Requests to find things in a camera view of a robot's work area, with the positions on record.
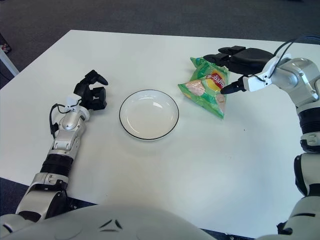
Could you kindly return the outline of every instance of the white table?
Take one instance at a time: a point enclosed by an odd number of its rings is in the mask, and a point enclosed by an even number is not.
[[[109,82],[108,105],[87,123],[71,197],[154,206],[199,228],[247,237],[276,233],[302,197],[293,169],[302,133],[290,98],[275,86],[237,92],[220,120],[177,87],[195,70],[189,57],[234,45],[273,52],[280,42],[71,30],[0,92],[0,176],[31,183],[53,140],[51,106],[64,104],[94,69]],[[319,46],[294,44],[289,52],[320,65]],[[163,139],[137,140],[121,127],[123,100],[143,89],[163,91],[179,107],[178,124]]]

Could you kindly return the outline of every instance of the floor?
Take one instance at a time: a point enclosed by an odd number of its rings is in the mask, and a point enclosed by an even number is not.
[[[1,0],[0,33],[21,71],[71,29],[286,41],[320,35],[319,13],[319,0]],[[0,72],[2,88],[13,76]],[[0,188],[2,215],[26,186],[2,178]]]

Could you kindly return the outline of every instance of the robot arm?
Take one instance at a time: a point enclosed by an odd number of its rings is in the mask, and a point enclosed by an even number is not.
[[[276,85],[287,92],[296,107],[305,153],[294,160],[295,184],[304,195],[294,207],[279,235],[259,240],[316,240],[320,237],[320,72],[305,58],[292,59],[289,54],[276,56],[269,52],[241,46],[224,47],[219,54],[204,59],[231,72],[242,74],[238,81],[225,86],[222,94],[256,91]]]
[[[101,110],[107,105],[104,87],[92,90],[89,88],[89,85],[96,82],[108,85],[102,76],[92,70],[76,85],[74,93],[67,96],[65,106],[55,104],[52,107],[49,118],[53,143],[40,172],[34,176],[23,196],[16,214],[1,217],[1,237],[68,211],[68,176],[79,150],[81,136],[86,129],[85,122],[90,118],[89,110]],[[64,112],[60,111],[59,106],[64,107]],[[65,114],[59,124],[52,124],[51,121],[55,107]]]

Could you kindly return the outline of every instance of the wire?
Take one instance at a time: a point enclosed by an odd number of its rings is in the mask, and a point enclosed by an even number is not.
[[[63,108],[65,108],[66,106],[65,106],[65,105],[62,105],[62,104],[57,104],[58,111],[59,111],[59,113],[61,113],[61,114],[67,114],[67,113],[69,113],[69,112],[71,111],[71,110],[69,110],[69,111],[62,112],[62,111],[60,111],[59,106],[60,106],[60,107],[63,107]]]
[[[266,80],[263,80],[262,78],[260,78],[260,77],[258,77],[257,75],[255,75],[255,74],[252,74],[251,76],[249,76],[249,78],[250,77],[252,77],[252,76],[255,76],[259,81],[261,81],[261,82],[265,82]]]
[[[276,65],[274,66],[274,69],[272,71],[272,73],[270,74],[269,78],[271,78],[271,76],[275,73],[277,67],[279,66],[282,58],[284,57],[285,53],[287,52],[287,50],[291,47],[292,44],[296,43],[299,40],[304,40],[304,39],[311,39],[311,40],[316,40],[316,41],[320,41],[320,36],[318,35],[306,35],[306,36],[300,36],[297,38],[293,38],[290,39],[288,41],[286,41],[285,43],[281,44],[274,52],[273,56],[276,56],[277,53],[280,51],[281,48],[283,48],[285,45],[289,44],[286,49],[283,51],[282,55],[280,56],[278,62],[276,63]]]
[[[79,99],[75,105],[70,106],[70,108],[77,106],[80,101],[81,101],[81,99]],[[55,134],[55,133],[56,133],[56,131],[58,130],[58,129],[57,129],[57,128],[58,128],[58,124],[57,124],[57,123],[52,124],[52,112],[53,112],[53,110],[54,110],[55,108],[58,108],[58,111],[59,111],[59,113],[61,113],[61,114],[67,114],[67,113],[71,112],[71,110],[68,110],[68,111],[63,112],[63,111],[60,110],[59,107],[65,108],[66,106],[65,106],[65,105],[62,105],[62,104],[56,103],[56,104],[54,104],[54,105],[51,107],[51,110],[50,110],[50,113],[49,113],[50,133],[51,133],[51,135],[53,136],[53,139],[56,138],[56,134]]]

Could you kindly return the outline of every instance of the chip bag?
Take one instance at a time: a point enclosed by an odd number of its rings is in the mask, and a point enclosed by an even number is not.
[[[208,62],[203,57],[191,57],[190,60],[196,70],[189,82],[178,84],[178,87],[192,101],[223,119],[226,97],[220,94],[220,90],[228,85],[228,69]]]

